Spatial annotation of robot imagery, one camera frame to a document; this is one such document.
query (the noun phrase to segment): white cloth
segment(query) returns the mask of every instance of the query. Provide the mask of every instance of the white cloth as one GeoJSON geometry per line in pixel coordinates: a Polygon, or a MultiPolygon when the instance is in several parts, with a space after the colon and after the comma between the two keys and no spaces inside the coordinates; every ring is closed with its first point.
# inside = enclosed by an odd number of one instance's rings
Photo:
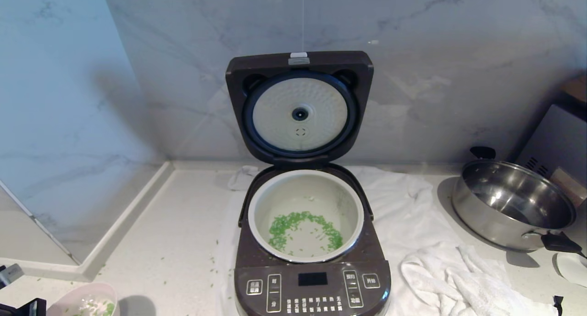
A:
{"type": "MultiPolygon", "coordinates": [[[[438,307],[424,303],[417,297],[400,271],[400,263],[408,254],[441,241],[454,246],[461,243],[438,206],[434,205],[432,185],[419,176],[386,172],[374,167],[346,168],[359,180],[369,199],[379,242],[390,265],[392,293],[387,315],[440,315],[438,307]]],[[[214,285],[216,307],[223,316],[238,316],[234,303],[233,277],[227,277],[226,273],[231,272],[236,260],[239,239],[236,223],[245,197],[242,191],[248,189],[256,172],[256,167],[241,168],[229,183],[231,190],[239,192],[235,193],[227,207],[222,227],[223,236],[216,251],[216,266],[219,270],[216,275],[218,285],[214,285]]]]}
{"type": "Polygon", "coordinates": [[[415,295],[435,310],[430,315],[558,315],[553,305],[514,291],[503,264],[483,260],[471,246],[441,242],[408,255],[400,268],[415,295]]]}

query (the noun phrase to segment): pot handle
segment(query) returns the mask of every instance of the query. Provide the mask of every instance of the pot handle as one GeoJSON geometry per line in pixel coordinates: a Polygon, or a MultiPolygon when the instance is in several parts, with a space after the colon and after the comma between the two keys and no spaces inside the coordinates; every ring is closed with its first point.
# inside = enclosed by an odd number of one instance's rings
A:
{"type": "Polygon", "coordinates": [[[572,241],[565,233],[559,234],[547,233],[541,235],[540,239],[543,241],[545,249],[556,252],[577,253],[584,258],[587,258],[581,252],[581,246],[572,241]]]}
{"type": "Polygon", "coordinates": [[[495,159],[495,150],[486,146],[473,146],[469,149],[478,159],[495,159]]]}

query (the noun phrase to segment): marble backsplash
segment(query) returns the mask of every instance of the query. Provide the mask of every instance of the marble backsplash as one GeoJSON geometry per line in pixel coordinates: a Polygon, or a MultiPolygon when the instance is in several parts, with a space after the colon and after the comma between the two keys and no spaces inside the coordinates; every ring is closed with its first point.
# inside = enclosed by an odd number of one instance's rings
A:
{"type": "Polygon", "coordinates": [[[587,67],[585,0],[107,0],[164,151],[250,158],[224,72],[239,55],[364,50],[375,64],[346,161],[508,157],[587,67]]]}
{"type": "Polygon", "coordinates": [[[165,161],[105,0],[0,0],[0,58],[0,180],[81,262],[165,161]]]}

